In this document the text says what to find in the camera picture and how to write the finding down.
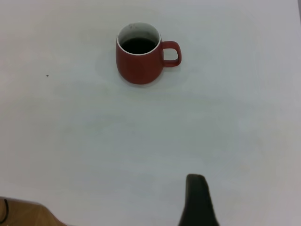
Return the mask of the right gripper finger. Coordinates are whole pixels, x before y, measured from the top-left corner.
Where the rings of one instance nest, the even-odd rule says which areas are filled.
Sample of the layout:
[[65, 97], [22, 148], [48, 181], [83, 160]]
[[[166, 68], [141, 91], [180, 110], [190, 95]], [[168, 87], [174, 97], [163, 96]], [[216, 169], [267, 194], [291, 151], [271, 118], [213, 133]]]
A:
[[188, 174], [185, 187], [185, 204], [180, 226], [218, 226], [208, 183], [204, 176]]

